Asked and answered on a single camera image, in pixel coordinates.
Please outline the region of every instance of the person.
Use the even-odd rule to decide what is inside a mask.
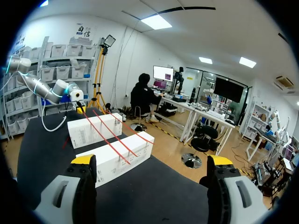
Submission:
[[[148,87],[150,81],[150,75],[142,73],[139,78],[139,82],[136,83],[135,87],[131,92],[131,106],[133,111],[136,106],[140,107],[140,114],[149,113],[145,118],[147,123],[149,122],[159,122],[159,120],[154,115],[154,105],[158,105],[163,94],[159,96],[154,94],[154,91]]]

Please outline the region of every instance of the yellow black caution tape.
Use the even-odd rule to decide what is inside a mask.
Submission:
[[[158,128],[159,130],[161,130],[162,132],[164,132],[165,134],[168,134],[169,136],[175,138],[176,140],[179,140],[178,137],[174,136],[173,134],[168,133],[167,131],[163,130],[162,128],[160,128],[159,126],[155,125],[154,123],[151,123],[151,124],[152,124],[154,127],[156,127],[156,128]],[[187,145],[188,145],[189,147],[191,147],[192,149],[196,150],[191,144],[187,144]],[[240,172],[242,172],[242,173],[244,173],[244,174],[246,174],[246,175],[249,175],[250,177],[253,177],[252,174],[247,173],[247,172],[244,172],[243,170],[241,170],[241,169],[239,169],[239,168],[237,168],[237,169],[238,169]]]

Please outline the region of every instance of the yellow tripod stand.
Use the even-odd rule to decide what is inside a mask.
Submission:
[[[103,114],[106,114],[106,113],[100,104],[100,97],[104,103],[104,106],[106,105],[106,103],[104,101],[102,93],[100,92],[100,88],[101,88],[101,80],[102,80],[102,74],[103,74],[103,69],[104,69],[104,60],[105,60],[107,51],[108,51],[108,49],[105,46],[102,47],[102,49],[100,51],[98,65],[97,65],[97,71],[96,71],[95,79],[94,79],[94,83],[93,83],[93,98],[87,106],[88,108],[91,107],[91,105],[97,106],[98,109],[100,109]]]

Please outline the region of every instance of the chair base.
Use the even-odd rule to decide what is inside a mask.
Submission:
[[[197,169],[201,167],[201,159],[192,153],[182,154],[182,162],[185,164],[185,166],[191,169]]]
[[[132,128],[136,132],[144,132],[147,129],[147,127],[144,124],[139,124],[139,123],[131,124],[130,128]]]

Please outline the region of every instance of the black jacket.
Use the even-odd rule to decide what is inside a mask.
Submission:
[[[158,105],[160,103],[161,96],[156,97],[154,91],[142,83],[136,83],[131,92],[131,106],[133,111],[136,106],[141,109],[141,114],[150,112],[150,104]]]

